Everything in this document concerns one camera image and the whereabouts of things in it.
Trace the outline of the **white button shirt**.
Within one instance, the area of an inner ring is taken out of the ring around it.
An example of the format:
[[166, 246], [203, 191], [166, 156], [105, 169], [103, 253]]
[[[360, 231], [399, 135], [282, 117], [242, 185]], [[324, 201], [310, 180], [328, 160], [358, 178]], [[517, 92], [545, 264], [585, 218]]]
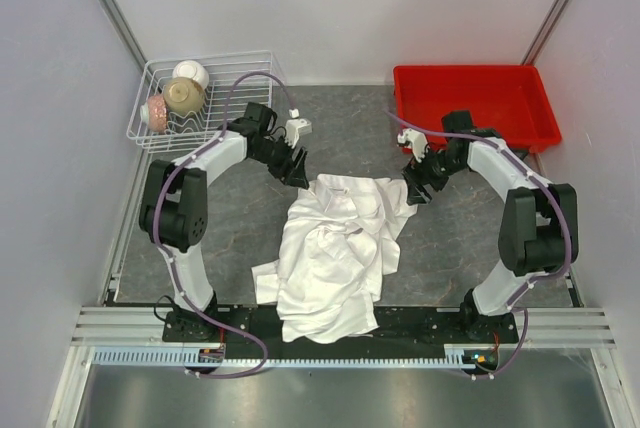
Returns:
[[288, 209], [277, 259], [252, 269], [257, 303], [287, 319], [374, 306], [417, 212], [406, 199], [402, 179], [318, 175]]

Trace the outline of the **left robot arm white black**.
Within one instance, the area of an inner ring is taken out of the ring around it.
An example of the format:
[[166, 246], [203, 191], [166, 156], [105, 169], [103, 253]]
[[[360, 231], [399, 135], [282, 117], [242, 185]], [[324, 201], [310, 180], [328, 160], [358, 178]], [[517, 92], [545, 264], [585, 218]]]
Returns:
[[162, 254], [174, 287], [174, 301], [190, 311], [185, 330], [208, 341], [219, 330], [209, 311], [215, 292], [207, 279], [201, 240], [208, 226], [208, 189], [232, 166], [247, 159], [265, 165], [282, 184], [307, 189], [307, 150], [300, 138], [312, 132], [309, 120], [296, 117], [278, 128], [275, 112], [249, 103], [242, 117], [222, 126], [211, 141], [172, 161], [149, 166], [139, 212], [139, 226]]

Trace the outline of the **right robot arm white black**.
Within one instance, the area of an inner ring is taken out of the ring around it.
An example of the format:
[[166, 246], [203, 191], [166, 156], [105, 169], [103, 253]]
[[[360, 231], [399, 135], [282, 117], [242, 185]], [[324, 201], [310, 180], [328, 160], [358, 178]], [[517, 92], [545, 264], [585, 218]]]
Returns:
[[458, 329], [467, 340], [483, 340], [493, 317], [509, 313], [537, 283], [562, 277], [579, 254], [577, 193], [535, 173], [493, 128], [474, 125], [470, 112], [442, 119], [446, 144], [430, 146], [430, 131], [408, 124], [398, 134], [411, 159], [402, 170], [411, 205], [427, 204], [435, 191], [464, 170], [485, 179], [503, 202], [499, 260], [461, 303]]

